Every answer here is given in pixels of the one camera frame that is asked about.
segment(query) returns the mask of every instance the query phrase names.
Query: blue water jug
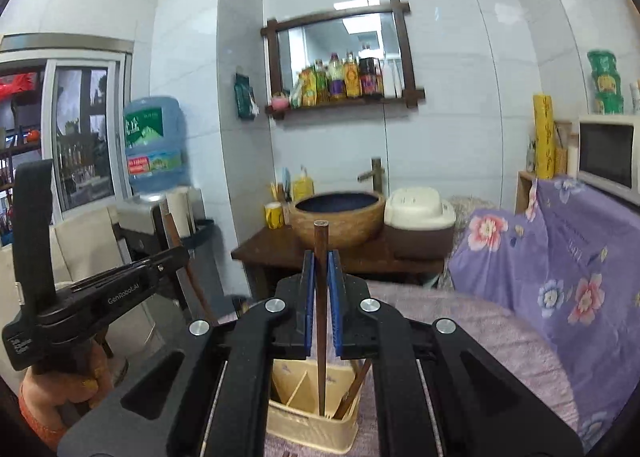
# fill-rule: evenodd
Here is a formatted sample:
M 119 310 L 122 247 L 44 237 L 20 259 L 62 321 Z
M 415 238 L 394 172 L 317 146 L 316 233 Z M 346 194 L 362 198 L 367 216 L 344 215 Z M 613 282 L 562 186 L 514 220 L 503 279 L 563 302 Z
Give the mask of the blue water jug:
M 189 184 L 184 161 L 186 126 L 178 101 L 156 96 L 124 109 L 125 154 L 134 193 L 148 194 Z

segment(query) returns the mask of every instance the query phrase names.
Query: microwave door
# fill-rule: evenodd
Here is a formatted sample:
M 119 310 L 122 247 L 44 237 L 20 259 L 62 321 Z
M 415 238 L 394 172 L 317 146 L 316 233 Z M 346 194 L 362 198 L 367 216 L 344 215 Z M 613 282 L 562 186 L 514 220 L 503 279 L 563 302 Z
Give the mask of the microwave door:
M 580 171 L 632 189 L 634 127 L 580 124 Z

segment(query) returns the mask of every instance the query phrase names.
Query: faucet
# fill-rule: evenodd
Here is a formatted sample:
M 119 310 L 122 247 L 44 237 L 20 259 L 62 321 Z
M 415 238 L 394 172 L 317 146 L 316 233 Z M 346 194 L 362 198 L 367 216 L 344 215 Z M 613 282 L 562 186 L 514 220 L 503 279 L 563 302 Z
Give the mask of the faucet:
M 373 191 L 377 193 L 383 193 L 382 174 L 384 172 L 385 169 L 382 167 L 382 159 L 380 159 L 380 157 L 372 157 L 371 170 L 358 175 L 358 182 L 363 182 L 367 179 L 373 179 Z

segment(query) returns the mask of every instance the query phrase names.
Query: microwave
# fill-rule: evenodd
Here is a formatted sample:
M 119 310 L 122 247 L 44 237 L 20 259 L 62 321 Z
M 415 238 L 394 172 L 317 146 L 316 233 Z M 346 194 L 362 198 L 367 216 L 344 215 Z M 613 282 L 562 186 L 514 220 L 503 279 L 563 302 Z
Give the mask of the microwave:
M 640 116 L 579 119 L 578 179 L 640 206 Z

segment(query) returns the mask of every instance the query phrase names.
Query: glass door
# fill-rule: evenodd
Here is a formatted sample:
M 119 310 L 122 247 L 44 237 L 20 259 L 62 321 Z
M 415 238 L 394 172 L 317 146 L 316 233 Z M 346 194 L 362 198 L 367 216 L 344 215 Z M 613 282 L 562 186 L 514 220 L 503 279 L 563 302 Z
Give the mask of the glass door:
M 50 141 L 54 161 L 54 220 L 122 198 L 117 63 L 49 60 L 44 85 L 50 101 L 43 101 L 43 110 L 50 108 L 50 119 L 43 125 L 50 130 L 43 129 L 43 138 Z

